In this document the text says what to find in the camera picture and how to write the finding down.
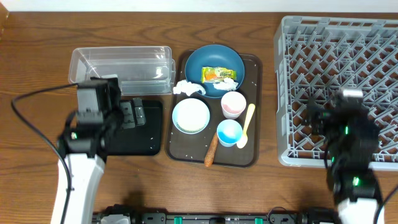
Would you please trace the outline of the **yellow snack wrapper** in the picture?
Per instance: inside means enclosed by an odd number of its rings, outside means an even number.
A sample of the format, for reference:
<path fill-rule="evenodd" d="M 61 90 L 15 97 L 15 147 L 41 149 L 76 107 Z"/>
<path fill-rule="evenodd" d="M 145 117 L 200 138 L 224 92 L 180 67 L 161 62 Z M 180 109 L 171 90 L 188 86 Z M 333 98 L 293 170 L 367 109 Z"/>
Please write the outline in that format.
<path fill-rule="evenodd" d="M 203 67 L 201 69 L 202 83 L 218 83 L 225 78 L 237 79 L 237 72 L 224 67 Z"/>

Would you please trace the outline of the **white tissue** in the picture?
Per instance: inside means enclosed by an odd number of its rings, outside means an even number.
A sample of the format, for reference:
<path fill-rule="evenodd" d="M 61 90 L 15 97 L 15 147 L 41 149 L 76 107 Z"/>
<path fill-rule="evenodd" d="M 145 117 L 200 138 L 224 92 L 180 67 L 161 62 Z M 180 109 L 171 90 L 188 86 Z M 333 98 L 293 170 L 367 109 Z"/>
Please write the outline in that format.
<path fill-rule="evenodd" d="M 234 81 L 232 78 L 225 78 L 224 80 L 214 83 L 213 87 L 217 90 L 223 91 L 235 91 L 239 83 Z"/>
<path fill-rule="evenodd" d="M 186 80 L 181 80 L 179 81 L 174 87 L 173 87 L 173 94 L 181 94 L 185 93 L 187 96 L 192 95 L 193 93 L 200 92 L 202 95 L 206 94 L 205 89 L 196 83 L 188 82 Z"/>

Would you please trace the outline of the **pink cup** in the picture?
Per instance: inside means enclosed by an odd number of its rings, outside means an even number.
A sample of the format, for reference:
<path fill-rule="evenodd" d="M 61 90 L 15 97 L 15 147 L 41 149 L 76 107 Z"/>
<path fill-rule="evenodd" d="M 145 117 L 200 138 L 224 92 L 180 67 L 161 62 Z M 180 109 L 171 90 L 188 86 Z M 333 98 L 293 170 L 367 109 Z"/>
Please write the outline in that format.
<path fill-rule="evenodd" d="M 221 98 L 221 109 L 226 119 L 236 119 L 246 108 L 245 97 L 236 91 L 230 91 Z"/>

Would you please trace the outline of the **blue cup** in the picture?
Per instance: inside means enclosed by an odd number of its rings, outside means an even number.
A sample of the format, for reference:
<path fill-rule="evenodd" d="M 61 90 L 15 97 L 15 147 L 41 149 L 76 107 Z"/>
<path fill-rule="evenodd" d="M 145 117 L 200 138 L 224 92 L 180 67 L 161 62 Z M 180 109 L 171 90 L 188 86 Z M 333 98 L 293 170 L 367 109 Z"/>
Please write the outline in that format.
<path fill-rule="evenodd" d="M 241 139 L 243 129 L 237 121 L 226 119 L 218 125 L 216 133 L 222 146 L 232 147 Z"/>

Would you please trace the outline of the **dark blue plate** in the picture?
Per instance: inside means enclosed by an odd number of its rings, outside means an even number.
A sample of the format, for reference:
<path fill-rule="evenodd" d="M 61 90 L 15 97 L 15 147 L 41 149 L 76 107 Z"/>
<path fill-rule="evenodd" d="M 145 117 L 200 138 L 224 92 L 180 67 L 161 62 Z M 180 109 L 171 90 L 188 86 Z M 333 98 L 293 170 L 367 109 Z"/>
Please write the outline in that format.
<path fill-rule="evenodd" d="M 227 91 L 217 90 L 212 83 L 201 82 L 203 67 L 224 67 L 236 71 L 239 88 L 245 77 L 245 67 L 240 55 L 224 45 L 206 45 L 196 49 L 188 57 L 184 65 L 185 78 L 188 82 L 200 84 L 206 91 L 207 98 L 221 98 Z"/>

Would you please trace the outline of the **yellow plastic spoon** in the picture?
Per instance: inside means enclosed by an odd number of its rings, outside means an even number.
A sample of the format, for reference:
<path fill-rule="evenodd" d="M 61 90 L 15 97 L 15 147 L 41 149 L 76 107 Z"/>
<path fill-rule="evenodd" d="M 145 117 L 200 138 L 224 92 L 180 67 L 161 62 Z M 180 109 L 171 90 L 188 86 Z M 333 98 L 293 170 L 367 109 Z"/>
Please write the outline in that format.
<path fill-rule="evenodd" d="M 248 142 L 248 127 L 251 122 L 255 109 L 256 109 L 255 104 L 253 103 L 249 104 L 244 121 L 243 134 L 241 136 L 241 139 L 236 143 L 239 149 L 242 149 Z"/>

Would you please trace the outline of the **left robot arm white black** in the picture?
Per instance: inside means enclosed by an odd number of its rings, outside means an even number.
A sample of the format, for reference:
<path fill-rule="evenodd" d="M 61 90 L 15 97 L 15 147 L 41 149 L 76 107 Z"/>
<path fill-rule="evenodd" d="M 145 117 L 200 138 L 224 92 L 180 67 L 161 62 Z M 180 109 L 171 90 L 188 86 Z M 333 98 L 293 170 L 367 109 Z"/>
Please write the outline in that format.
<path fill-rule="evenodd" d="M 58 186 L 52 223 L 91 223 L 108 156 L 160 150 L 162 103 L 120 97 L 78 98 L 57 140 Z"/>

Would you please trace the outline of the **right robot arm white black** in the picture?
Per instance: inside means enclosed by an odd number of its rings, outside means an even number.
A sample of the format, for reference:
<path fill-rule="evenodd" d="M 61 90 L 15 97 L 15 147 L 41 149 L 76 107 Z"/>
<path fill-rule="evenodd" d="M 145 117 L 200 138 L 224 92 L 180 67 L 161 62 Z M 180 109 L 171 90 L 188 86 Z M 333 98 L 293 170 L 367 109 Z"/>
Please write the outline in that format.
<path fill-rule="evenodd" d="M 302 123 L 326 140 L 326 181 L 341 223 L 384 223 L 379 182 L 370 167 L 379 146 L 379 126 L 359 98 L 338 98 L 325 109 L 310 99 Z"/>

